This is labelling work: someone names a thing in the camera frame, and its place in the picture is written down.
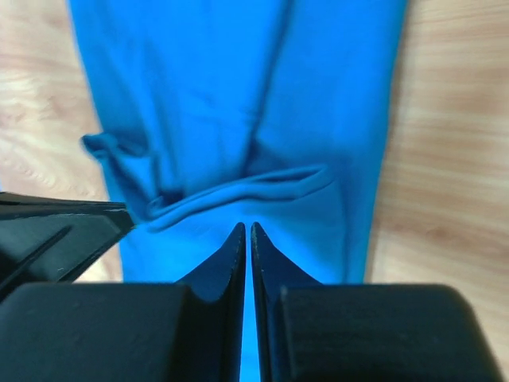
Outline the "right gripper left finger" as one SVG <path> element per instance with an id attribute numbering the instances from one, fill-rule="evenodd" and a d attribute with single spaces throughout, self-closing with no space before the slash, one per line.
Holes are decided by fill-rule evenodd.
<path id="1" fill-rule="evenodd" d="M 1 304 L 4 381 L 237 381 L 246 229 L 175 283 L 29 283 Z"/>

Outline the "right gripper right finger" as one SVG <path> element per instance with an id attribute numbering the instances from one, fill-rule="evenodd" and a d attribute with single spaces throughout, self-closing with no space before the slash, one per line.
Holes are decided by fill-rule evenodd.
<path id="1" fill-rule="evenodd" d="M 251 264 L 264 381 L 500 381 L 476 315 L 437 284 L 326 285 L 260 224 Z"/>

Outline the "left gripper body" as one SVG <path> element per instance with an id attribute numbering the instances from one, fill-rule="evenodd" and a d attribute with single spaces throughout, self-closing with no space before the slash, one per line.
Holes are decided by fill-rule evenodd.
<path id="1" fill-rule="evenodd" d="M 123 203 L 1 193 L 1 299 L 26 283 L 72 282 L 134 229 Z"/>

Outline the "blue t-shirt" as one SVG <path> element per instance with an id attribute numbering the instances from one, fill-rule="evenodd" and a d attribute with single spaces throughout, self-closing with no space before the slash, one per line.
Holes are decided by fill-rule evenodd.
<path id="1" fill-rule="evenodd" d="M 323 283 L 364 278 L 404 1 L 72 1 L 136 224 L 127 282 L 174 282 L 239 223 Z"/>

